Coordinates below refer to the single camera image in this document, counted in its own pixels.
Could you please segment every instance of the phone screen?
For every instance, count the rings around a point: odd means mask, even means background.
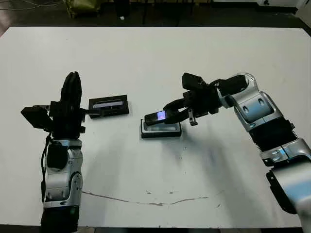
[[[166,111],[160,111],[157,113],[151,113],[145,115],[145,123],[146,125],[155,125],[162,123],[166,119]]]

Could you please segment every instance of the scratch mark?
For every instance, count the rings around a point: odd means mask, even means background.
[[[157,206],[163,206],[166,205],[165,203],[141,203],[141,202],[136,202],[137,204],[146,204],[146,205],[157,205]]]
[[[199,197],[199,198],[188,198],[188,199],[182,199],[182,200],[178,200],[178,201],[175,201],[173,203],[170,203],[169,205],[175,205],[177,203],[181,203],[183,201],[188,201],[188,200],[198,200],[198,199],[207,199],[208,197]]]
[[[84,192],[84,191],[82,191],[82,193],[89,194],[89,195],[95,196],[95,197],[100,197],[100,198],[107,198],[107,199],[111,199],[111,200],[119,200],[119,201],[123,201],[123,202],[130,202],[129,200],[123,200],[123,199],[119,199],[119,198],[112,198],[112,197],[98,195],[98,194],[94,194],[94,193],[88,193],[88,192]]]
[[[104,195],[98,195],[98,194],[94,194],[91,192],[86,192],[86,191],[82,191],[82,193],[87,194],[87,195],[91,195],[94,197],[99,197],[99,198],[107,198],[110,200],[118,200],[118,201],[122,201],[122,202],[127,202],[127,203],[132,203],[132,204],[140,204],[140,205],[155,205],[155,206],[164,206],[164,205],[175,205],[184,201],[191,201],[191,200],[199,200],[199,199],[207,199],[209,197],[198,197],[198,198],[187,198],[187,199],[182,199],[182,200],[178,200],[175,202],[171,202],[171,203],[165,203],[165,202],[159,202],[159,203],[154,203],[154,202],[139,202],[139,201],[129,201],[129,200],[124,200],[124,199],[119,199],[119,198],[113,198],[113,197],[109,197],[109,196],[104,196]]]

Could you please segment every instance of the white table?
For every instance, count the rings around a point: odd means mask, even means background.
[[[142,140],[139,123],[182,96],[183,72],[209,83],[245,71],[310,145],[310,64],[311,39],[302,29],[10,28],[0,37],[0,224],[40,223],[46,132],[20,111],[58,101],[76,70],[82,107],[89,98],[127,94],[130,109],[86,117],[83,191],[98,196],[82,195],[79,225],[300,226],[278,206],[269,168],[233,109],[199,118],[196,127],[183,122],[180,138]]]

